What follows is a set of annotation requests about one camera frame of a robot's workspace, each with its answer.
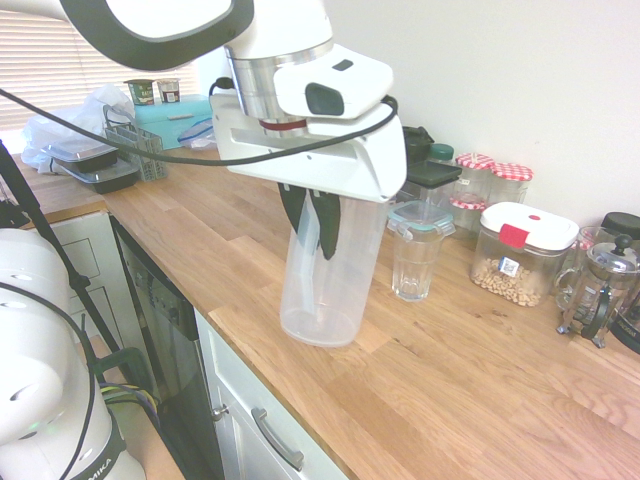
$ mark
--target dish rack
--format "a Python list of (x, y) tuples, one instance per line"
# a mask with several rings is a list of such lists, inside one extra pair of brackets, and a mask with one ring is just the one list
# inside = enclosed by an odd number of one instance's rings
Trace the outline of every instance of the dish rack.
[[(109, 120), (109, 112), (125, 116), (130, 122), (116, 125), (117, 122)], [(138, 128), (135, 120), (128, 113), (105, 105), (104, 117), (107, 121), (107, 128), (105, 129), (107, 139), (149, 153), (159, 153), (162, 151), (162, 138), (159, 135)], [(143, 182), (165, 178), (168, 175), (165, 162), (122, 150), (118, 151), (118, 157), (136, 165), (138, 167), (138, 176)]]

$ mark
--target dishwasher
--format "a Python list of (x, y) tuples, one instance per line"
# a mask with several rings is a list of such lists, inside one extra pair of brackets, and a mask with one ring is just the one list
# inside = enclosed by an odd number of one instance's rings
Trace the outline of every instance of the dishwasher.
[(160, 400), (160, 434), (187, 480), (223, 480), (193, 306), (112, 216)]

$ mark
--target white cabinet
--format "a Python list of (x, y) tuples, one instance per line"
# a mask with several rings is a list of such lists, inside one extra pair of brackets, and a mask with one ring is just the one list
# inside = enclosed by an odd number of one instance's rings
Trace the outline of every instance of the white cabinet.
[[(118, 345), (147, 351), (122, 268), (109, 215), (105, 212), (72, 218), (51, 225), (75, 269), (91, 281), (87, 288)], [(78, 325), (86, 313), (82, 302), (69, 288), (70, 314)], [(89, 337), (99, 335), (86, 316)]]
[(226, 480), (347, 480), (207, 320), (196, 319), (211, 403), (227, 410), (216, 423)]

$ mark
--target plastic pitcher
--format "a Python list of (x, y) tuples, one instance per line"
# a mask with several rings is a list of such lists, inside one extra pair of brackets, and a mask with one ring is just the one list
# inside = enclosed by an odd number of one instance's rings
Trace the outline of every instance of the plastic pitcher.
[(335, 254), (318, 248), (320, 222), (307, 197), (298, 233), (291, 231), (280, 304), (284, 331), (304, 343), (341, 347), (353, 341), (378, 257), (389, 205), (340, 197)]

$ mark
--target red gingham lid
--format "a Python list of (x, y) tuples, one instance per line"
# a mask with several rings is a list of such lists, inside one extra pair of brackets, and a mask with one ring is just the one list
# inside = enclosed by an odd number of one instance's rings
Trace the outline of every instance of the red gingham lid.
[(456, 163), (474, 170), (486, 170), (491, 168), (495, 162), (493, 158), (481, 153), (463, 153), (456, 157)]
[(461, 202), (460, 200), (451, 199), (451, 205), (457, 208), (462, 208), (464, 210), (484, 210), (486, 205), (484, 202), (479, 203), (466, 203)]
[(533, 178), (533, 170), (517, 163), (496, 163), (491, 167), (491, 172), (505, 180), (528, 182)]

